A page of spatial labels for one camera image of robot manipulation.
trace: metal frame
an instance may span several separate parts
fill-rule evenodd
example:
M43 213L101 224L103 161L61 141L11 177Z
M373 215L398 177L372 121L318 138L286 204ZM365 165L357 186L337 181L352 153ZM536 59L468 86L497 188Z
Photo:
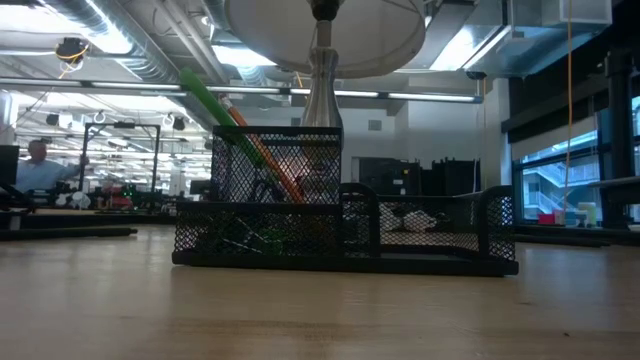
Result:
M87 145L89 144L89 141L93 139L93 136L90 136L89 134L89 129L91 129L92 127L100 127L101 128L100 130L102 130L107 126L110 126L116 129L118 128L134 129L136 127L156 129L156 141L155 141L155 148L154 148L154 154L153 154L153 174L152 174L153 178L151 179L151 192L154 193L156 190L156 175L158 171L158 151L160 149L160 125L144 125L144 124L139 125L139 124L133 124L133 123L112 123L112 124L86 123L84 127L84 140L82 142L82 158L85 158L87 156ZM80 184L78 185L78 191L82 191L82 188L84 185L84 168L85 168L85 165L81 163L80 164Z
M212 93L308 96L310 89L288 87L247 87L206 85ZM41 78L0 77L0 87L17 91L73 92L82 94L125 94L142 96L185 97L189 89L180 84L152 84L120 81L58 80ZM481 104L482 96L447 93L409 93L395 91L336 90L336 97L371 100L411 100L462 104Z

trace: blue shirt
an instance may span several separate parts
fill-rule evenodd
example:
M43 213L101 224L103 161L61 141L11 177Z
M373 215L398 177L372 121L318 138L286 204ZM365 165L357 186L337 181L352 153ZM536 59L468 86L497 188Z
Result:
M80 173L80 166L64 166L57 162L44 160L39 164L21 161L18 164L16 186L18 191L49 190L56 182L74 177Z

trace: cable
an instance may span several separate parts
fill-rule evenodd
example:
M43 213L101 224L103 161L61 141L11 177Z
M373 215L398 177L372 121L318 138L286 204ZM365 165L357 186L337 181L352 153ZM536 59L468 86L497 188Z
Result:
M74 60L75 60L76 58L78 58L78 57L80 57L80 56L84 55L84 53L86 53L86 52L87 52L87 50L89 50L89 44L87 44L87 46L85 46L85 47L84 47L84 49L82 49L82 51L80 51L80 52L79 52L79 53L77 53L77 54L73 54L73 55L69 55L69 56L61 56L61 55L58 55L58 54L57 54L58 46L56 45L56 57L57 57L58 59L60 59L60 60L71 60L71 59L74 59Z
M567 46L569 47L569 54L567 57L568 67L568 96L569 96L569 130L568 130L568 139L567 139L567 157L565 160L565 174L564 174L564 201L562 206L562 221L564 225L567 225L567 206L568 206L568 197L569 197L569 165L571 163L571 127L573 126L573 44L572 44L572 24L571 17L573 15L573 1L569 0L569 10L567 16Z

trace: wooden table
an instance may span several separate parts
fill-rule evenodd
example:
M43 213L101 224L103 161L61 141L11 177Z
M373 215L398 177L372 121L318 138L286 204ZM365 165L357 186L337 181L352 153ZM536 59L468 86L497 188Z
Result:
M519 244L519 276L465 278L174 267L173 234L0 243L1 358L640 354L638 248Z

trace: desk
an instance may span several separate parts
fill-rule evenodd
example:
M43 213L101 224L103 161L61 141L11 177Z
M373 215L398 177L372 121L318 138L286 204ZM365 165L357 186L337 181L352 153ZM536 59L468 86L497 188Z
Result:
M474 278L173 266L174 237L0 243L2 360L640 354L637 248L518 244L520 275Z

